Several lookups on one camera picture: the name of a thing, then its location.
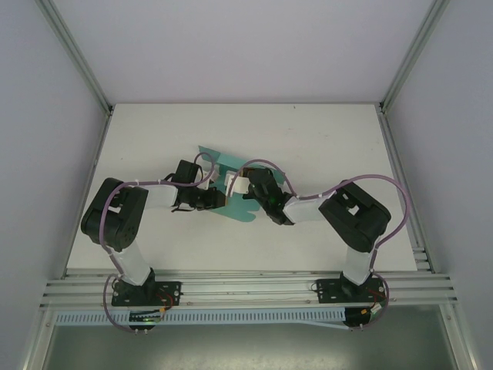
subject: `black mounting bracket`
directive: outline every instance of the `black mounting bracket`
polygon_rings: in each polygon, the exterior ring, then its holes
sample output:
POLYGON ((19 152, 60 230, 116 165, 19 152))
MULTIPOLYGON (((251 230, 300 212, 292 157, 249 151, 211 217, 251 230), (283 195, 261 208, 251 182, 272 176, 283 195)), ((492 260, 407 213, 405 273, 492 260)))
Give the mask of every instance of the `black mounting bracket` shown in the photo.
POLYGON ((318 303, 368 303, 385 301, 384 284, 378 278, 368 278, 367 281, 357 287, 357 290, 347 293, 343 286, 343 279, 320 279, 315 281, 318 303))
POLYGON ((111 305, 114 307, 139 307, 165 305, 179 306, 182 295, 182 283, 180 281, 156 281, 154 271, 151 269, 149 277, 142 285, 132 285, 125 281, 117 281, 113 286, 111 305))

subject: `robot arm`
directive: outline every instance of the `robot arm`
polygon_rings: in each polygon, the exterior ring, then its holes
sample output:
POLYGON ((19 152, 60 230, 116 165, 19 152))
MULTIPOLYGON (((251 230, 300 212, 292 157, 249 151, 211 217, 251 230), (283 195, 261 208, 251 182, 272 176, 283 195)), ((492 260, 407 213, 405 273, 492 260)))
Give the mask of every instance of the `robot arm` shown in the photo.
POLYGON ((247 168, 243 175, 250 181, 248 194, 243 197, 257 200, 276 224, 329 222, 349 247, 340 277, 346 295, 351 296, 367 281, 374 245, 391 220, 387 208, 355 183, 325 197, 301 200, 283 192, 269 169, 247 168))
MULTIPOLYGON (((199 165, 181 160, 176 172, 169 176, 174 183, 193 183, 199 170, 202 171, 199 165)), ((96 244, 100 244, 102 209, 111 192, 121 183, 122 181, 117 179, 106 179, 82 218, 82 232, 96 244)), ((174 207, 173 211, 184 210, 180 208, 182 204, 189 207, 186 210, 208 210, 226 205, 226 196, 215 187, 200 189, 152 185, 145 189, 124 187, 110 203, 104 228, 105 244, 110 248, 112 258, 122 271, 122 281, 130 286, 141 287, 140 290, 144 291, 144 295, 149 296, 149 299, 153 299, 155 295, 152 288, 154 274, 136 243, 143 211, 154 207, 174 207)))

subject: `white table surface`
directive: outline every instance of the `white table surface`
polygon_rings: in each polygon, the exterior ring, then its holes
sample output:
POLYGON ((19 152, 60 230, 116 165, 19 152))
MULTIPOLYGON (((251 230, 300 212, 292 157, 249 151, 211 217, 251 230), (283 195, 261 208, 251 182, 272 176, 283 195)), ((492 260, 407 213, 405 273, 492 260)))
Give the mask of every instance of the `white table surface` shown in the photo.
MULTIPOLYGON (((392 177, 372 105, 119 104, 113 114, 86 206, 107 177, 156 180, 202 145, 246 160, 279 165, 300 194, 319 193, 364 173, 392 177)), ((391 212, 387 232, 401 221, 395 188, 358 183, 391 212)), ((346 245, 326 221, 280 227, 260 209, 251 223, 212 212, 146 210, 137 237, 156 269, 222 271, 340 271, 346 245)), ((112 267, 105 251, 79 230, 68 268, 112 267)), ((379 271, 415 271, 407 231, 378 254, 379 271)))

